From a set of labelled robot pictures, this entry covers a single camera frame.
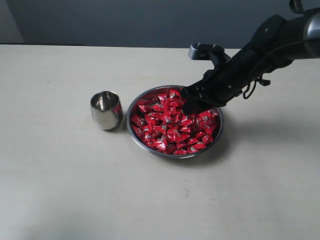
metal cup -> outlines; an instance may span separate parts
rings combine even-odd
[[[98,92],[91,98],[90,103],[92,119],[99,128],[111,130],[121,124],[124,113],[116,93]]]

gray wall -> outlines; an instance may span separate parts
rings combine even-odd
[[[240,48],[289,0],[7,0],[27,43]],[[319,0],[305,0],[320,7]]]
[[[6,0],[0,0],[0,43],[24,43]]]

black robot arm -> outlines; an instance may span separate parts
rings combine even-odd
[[[320,58],[320,8],[303,11],[291,8],[302,16],[286,20],[280,15],[268,18],[254,33],[251,41],[233,57],[218,45],[193,44],[189,57],[193,60],[210,60],[214,69],[203,78],[185,87],[181,96],[187,101],[185,114],[202,111],[212,106],[223,107],[242,89],[257,82],[268,86],[263,74],[290,65],[293,60]],[[243,97],[250,96],[244,91]]]

metal bowl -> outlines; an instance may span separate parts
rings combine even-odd
[[[131,116],[133,116],[134,114],[136,114],[138,112],[138,105],[139,105],[139,101],[140,100],[149,100],[149,99],[153,99],[154,97],[156,97],[158,94],[162,94],[162,93],[169,93],[170,89],[176,89],[178,91],[180,91],[184,86],[180,86],[180,85],[165,85],[165,86],[159,86],[159,87],[155,87],[152,88],[148,91],[145,91],[144,93],[140,94],[130,105],[127,114],[126,114],[126,126],[128,128],[128,131],[132,137],[132,139],[140,146],[142,147],[144,150],[152,153],[152,154],[156,154],[162,158],[167,158],[167,159],[186,159],[186,158],[190,158],[199,154],[204,153],[205,151],[207,151],[208,149],[210,149],[219,139],[222,131],[223,131],[223,126],[224,126],[224,117],[222,114],[222,111],[220,108],[217,108],[218,112],[219,112],[219,116],[220,116],[220,127],[219,130],[217,131],[217,133],[214,135],[214,140],[212,143],[210,143],[206,148],[201,149],[200,151],[197,151],[195,153],[188,153],[188,154],[184,154],[184,155],[174,155],[174,154],[166,154],[166,153],[162,153],[162,152],[158,152],[155,151],[153,149],[151,149],[150,147],[144,145],[144,143],[142,141],[140,141],[140,139],[136,136],[135,132],[133,131],[133,129],[131,128],[131,121],[130,118]]]

table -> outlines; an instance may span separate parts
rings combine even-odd
[[[210,62],[187,49],[0,45],[0,239],[318,240],[319,64],[270,74],[222,109],[210,151],[167,160],[125,127],[98,129],[90,98],[115,91],[126,110]]]

